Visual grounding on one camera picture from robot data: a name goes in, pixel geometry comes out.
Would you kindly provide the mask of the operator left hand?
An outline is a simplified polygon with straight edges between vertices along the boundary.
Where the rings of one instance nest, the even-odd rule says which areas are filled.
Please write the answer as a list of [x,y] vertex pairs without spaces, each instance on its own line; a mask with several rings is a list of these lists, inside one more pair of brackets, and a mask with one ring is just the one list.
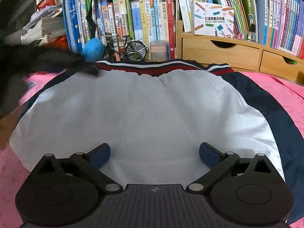
[[8,144],[8,141],[10,139],[10,136],[12,132],[14,131],[19,119],[20,115],[22,114],[24,110],[24,105],[21,105],[11,113],[5,115],[1,118],[1,135],[0,135],[0,149],[3,150],[6,145]]

